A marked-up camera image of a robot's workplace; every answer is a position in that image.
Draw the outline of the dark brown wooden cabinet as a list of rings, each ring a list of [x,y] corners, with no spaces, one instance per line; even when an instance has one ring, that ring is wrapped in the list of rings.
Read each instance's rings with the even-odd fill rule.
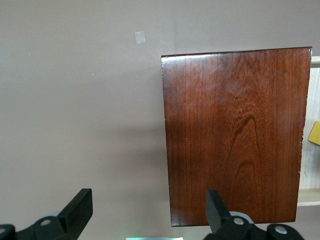
[[[312,48],[161,57],[173,227],[207,225],[206,192],[255,223],[296,220]]]

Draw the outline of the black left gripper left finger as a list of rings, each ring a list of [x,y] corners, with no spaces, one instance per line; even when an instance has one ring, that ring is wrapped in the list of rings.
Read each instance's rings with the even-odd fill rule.
[[[57,216],[37,220],[17,232],[14,240],[78,240],[92,215],[92,190],[83,188]]]

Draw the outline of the yellow block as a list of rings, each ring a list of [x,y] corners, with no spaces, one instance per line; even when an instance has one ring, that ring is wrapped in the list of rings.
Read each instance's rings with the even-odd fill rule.
[[[320,146],[320,121],[314,123],[307,140]]]

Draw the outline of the small tape patch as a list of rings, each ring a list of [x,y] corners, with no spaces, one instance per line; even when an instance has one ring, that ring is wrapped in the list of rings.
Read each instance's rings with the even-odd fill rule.
[[[144,31],[135,32],[135,40],[137,45],[145,44],[146,43],[145,32]]]

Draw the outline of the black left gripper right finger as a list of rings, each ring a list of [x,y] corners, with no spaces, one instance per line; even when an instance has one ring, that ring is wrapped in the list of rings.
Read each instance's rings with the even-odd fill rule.
[[[215,189],[206,192],[205,215],[211,229],[205,240],[265,240],[265,231],[247,214],[229,211]]]

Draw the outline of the brown paper table cover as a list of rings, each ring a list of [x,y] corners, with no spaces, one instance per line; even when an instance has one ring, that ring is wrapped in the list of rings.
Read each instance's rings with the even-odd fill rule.
[[[90,188],[79,240],[203,240],[171,226],[161,57],[287,47],[320,55],[320,0],[0,0],[0,224]]]

